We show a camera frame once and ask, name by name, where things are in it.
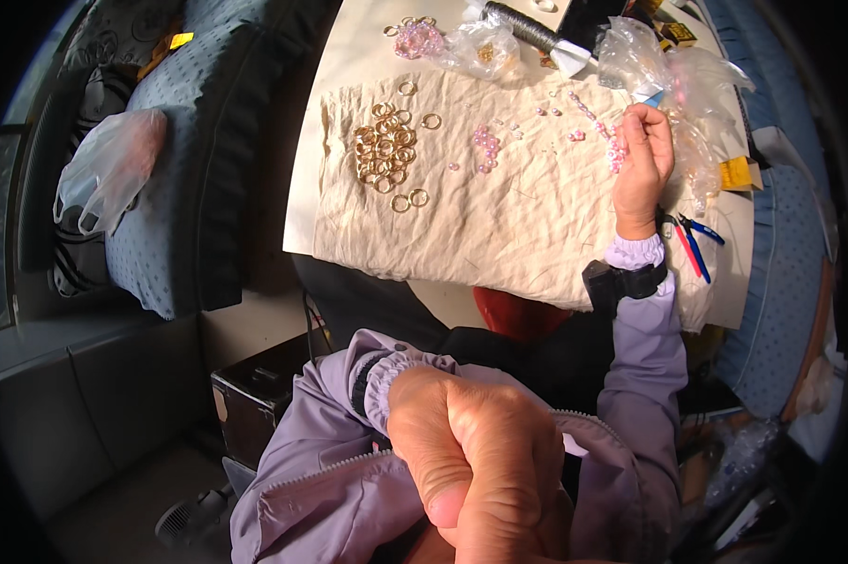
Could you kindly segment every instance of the hand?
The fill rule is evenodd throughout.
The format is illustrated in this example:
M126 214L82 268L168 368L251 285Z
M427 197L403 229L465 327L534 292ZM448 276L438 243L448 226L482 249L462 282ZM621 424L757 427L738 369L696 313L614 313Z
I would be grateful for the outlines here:
M671 127L661 111L633 104L621 119L621 147L628 151L612 187L615 230L634 241L656 233L656 205L675 166Z
M387 431L455 562L567 556L573 513L550 414L510 386L435 368L396 377Z

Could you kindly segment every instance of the jacket sleeve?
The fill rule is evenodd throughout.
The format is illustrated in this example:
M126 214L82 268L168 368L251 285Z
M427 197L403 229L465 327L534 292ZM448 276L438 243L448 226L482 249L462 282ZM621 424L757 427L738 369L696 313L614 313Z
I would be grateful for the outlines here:
M606 261L629 270L665 260L658 235L644 241L617 237ZM675 440L679 429L675 393L688 383L687 355L674 310L675 275L671 271L649 298L624 298L612 322L615 358L605 377L597 408L634 453L656 541L654 560L662 561L674 541L680 513Z
M346 350L305 365L293 381L292 403L260 457L258 474L230 518L235 563L253 562L266 549L260 536L260 494L281 482L369 452L371 429L386 434L390 384L403 370L419 366L457 372L450 356L422 353L366 329L355 333ZM367 417L352 408L352 389L360 375L368 381L364 395Z

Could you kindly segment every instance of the white table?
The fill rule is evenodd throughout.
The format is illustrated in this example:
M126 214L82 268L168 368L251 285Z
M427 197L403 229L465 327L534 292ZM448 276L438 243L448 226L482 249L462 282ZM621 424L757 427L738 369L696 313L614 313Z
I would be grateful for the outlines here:
M567 0L557 1L554 13L534 9L530 0L506 0L505 4L542 22L549 28L558 27ZM289 203L286 210L286 226L283 232L283 250L288 253L312 254L314 219L320 198L318 172L319 159L315 143L321 138L320 106L321 94L341 86L378 80L407 72L409 64L428 68L426 61L405 61L393 54L393 40L383 35L388 25L398 24L406 16L432 16L437 19L441 30L447 31L460 24L463 0L345 0L330 31L327 46L317 68L317 76L308 97L305 119L298 139L296 160L292 170ZM670 15L684 22L698 37L697 47L720 54L718 44L709 28L688 14L666 2L663 4ZM521 48L521 60L531 73L547 74L537 51L530 46ZM723 98L725 107L735 116L743 132L743 120L736 96ZM725 158L747 155L746 132L742 139L726 139ZM715 211L720 215L718 232L728 242L719 250L718 277L715 280L715 298L707 322L736 329L744 313L747 283L753 254L753 202L742 194L723 192L719 196ZM471 290L467 287L441 282L409 281L412 289L434 315L449 327L468 325L483 327Z

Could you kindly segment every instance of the gray thread spool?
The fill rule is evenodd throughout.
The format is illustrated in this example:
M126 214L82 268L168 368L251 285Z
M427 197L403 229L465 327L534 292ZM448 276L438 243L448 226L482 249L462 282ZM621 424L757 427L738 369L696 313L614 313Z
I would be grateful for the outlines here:
M562 40L553 30L542 23L500 2L487 2L484 7L484 15L487 14L505 18L511 24L511 32L515 37L547 54Z

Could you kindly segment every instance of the red object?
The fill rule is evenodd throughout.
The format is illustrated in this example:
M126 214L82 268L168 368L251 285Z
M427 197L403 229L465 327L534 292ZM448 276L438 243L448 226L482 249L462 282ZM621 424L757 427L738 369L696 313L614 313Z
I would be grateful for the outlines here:
M570 311L548 303L520 298L504 291L474 288L474 294L487 329L520 343L547 337L571 315Z
M701 273L700 271L700 265L697 263L697 257L694 256L694 252L690 249L688 238L685 237L684 233L681 231L681 226L675 226L675 231L678 232L678 239L681 240L681 244L684 245L684 250L688 253L690 264L694 265L694 272L697 273L697 277L700 278L701 276L703 276L703 273Z

